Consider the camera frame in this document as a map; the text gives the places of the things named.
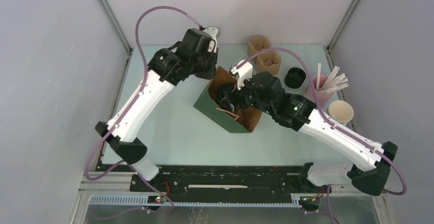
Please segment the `green paper bag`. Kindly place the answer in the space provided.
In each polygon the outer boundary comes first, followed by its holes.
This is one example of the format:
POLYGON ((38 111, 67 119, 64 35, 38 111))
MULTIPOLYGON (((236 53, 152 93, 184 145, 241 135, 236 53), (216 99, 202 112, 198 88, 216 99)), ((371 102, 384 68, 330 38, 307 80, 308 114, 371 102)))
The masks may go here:
POLYGON ((218 66, 215 77, 203 89, 193 106, 229 133, 251 133, 259 123, 262 111, 249 107, 232 112, 216 102, 218 89, 224 84, 233 86, 234 83, 236 79, 218 66))

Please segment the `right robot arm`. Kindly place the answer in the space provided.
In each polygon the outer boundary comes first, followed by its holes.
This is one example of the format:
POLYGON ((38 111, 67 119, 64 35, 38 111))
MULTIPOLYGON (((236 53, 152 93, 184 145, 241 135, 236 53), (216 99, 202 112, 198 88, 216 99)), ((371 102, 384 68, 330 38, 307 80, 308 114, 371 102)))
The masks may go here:
POLYGON ((390 163, 398 147, 368 140, 329 117, 302 95, 286 93, 280 80, 261 72, 238 83, 223 84, 216 90, 216 102, 224 110, 237 112, 256 108, 279 125, 310 135, 344 155, 340 164, 305 163, 298 187, 311 192, 317 186, 353 185, 359 191, 378 196, 390 174, 390 163))

